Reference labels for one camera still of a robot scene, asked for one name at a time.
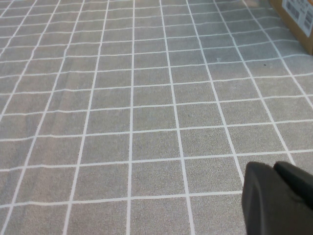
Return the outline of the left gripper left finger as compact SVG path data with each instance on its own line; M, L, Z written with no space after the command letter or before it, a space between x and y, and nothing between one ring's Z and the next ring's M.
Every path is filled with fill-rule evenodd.
M313 233L313 210L264 163L246 165L242 210L248 235Z

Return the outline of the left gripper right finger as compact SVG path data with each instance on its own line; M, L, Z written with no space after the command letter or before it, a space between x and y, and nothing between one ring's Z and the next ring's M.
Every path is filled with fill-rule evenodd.
M310 209L313 209L313 176L283 161L276 162L273 169L291 190L297 194Z

